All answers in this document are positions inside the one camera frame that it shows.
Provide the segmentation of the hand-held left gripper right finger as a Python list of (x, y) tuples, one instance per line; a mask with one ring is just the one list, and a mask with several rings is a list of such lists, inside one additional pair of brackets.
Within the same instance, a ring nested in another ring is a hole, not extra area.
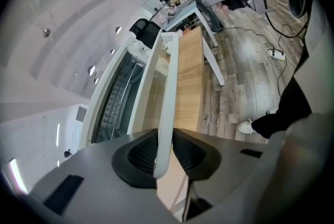
[(277, 213), (278, 137), (263, 145), (175, 129), (172, 142), (188, 176), (184, 223), (263, 223)]

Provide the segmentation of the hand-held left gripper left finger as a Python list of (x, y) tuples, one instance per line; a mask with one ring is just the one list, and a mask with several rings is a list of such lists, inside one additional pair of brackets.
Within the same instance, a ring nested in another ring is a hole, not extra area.
[(45, 223), (168, 223), (153, 177), (158, 131), (80, 150), (46, 174), (28, 196)]

